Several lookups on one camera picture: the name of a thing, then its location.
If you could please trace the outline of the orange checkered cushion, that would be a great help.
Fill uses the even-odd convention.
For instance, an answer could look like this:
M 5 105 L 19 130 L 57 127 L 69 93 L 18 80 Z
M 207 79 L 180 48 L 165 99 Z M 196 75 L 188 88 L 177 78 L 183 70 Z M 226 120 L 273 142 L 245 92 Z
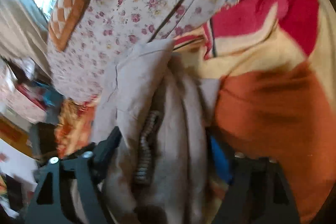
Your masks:
M 59 51 L 64 51 L 90 0 L 56 0 L 49 21 L 49 36 Z

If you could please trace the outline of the beige zip-up jacket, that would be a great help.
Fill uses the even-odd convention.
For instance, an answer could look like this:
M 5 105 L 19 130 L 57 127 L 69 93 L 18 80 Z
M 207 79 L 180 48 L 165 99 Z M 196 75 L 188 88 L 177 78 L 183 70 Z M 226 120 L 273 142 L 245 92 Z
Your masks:
M 206 127 L 219 83 L 193 79 L 173 46 L 138 44 L 105 70 L 91 139 L 121 132 L 102 184 L 117 223 L 206 221 Z

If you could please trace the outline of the orange red yellow blanket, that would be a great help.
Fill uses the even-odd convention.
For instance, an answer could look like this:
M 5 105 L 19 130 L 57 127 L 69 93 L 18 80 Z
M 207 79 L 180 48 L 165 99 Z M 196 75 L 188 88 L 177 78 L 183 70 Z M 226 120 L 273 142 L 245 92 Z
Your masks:
M 212 135 L 251 159 L 278 162 L 293 193 L 299 223 L 335 223 L 331 2 L 238 0 L 193 30 L 144 43 L 166 39 L 173 41 L 173 51 L 181 55 L 193 79 L 219 83 L 206 137 Z M 60 155 L 92 141 L 102 88 L 103 83 L 98 95 L 83 102 L 92 112 L 83 134 L 67 133 L 65 123 L 58 127 Z M 207 142 L 205 223 L 213 223 L 227 189 L 213 170 Z

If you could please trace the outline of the beige curtain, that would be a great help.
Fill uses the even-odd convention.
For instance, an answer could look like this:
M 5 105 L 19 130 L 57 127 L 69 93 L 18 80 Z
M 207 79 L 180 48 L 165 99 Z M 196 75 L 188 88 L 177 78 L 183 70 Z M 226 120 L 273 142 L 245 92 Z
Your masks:
M 48 76 L 48 23 L 33 0 L 1 0 L 1 56 L 31 58 Z

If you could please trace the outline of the blue plastic bag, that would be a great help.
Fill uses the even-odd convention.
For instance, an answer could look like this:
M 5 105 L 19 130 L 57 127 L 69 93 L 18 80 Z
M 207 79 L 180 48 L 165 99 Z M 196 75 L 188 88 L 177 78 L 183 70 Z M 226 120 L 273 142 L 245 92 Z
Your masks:
M 35 85 L 42 88 L 43 102 L 48 107 L 58 107 L 62 104 L 64 97 L 52 85 L 35 81 Z

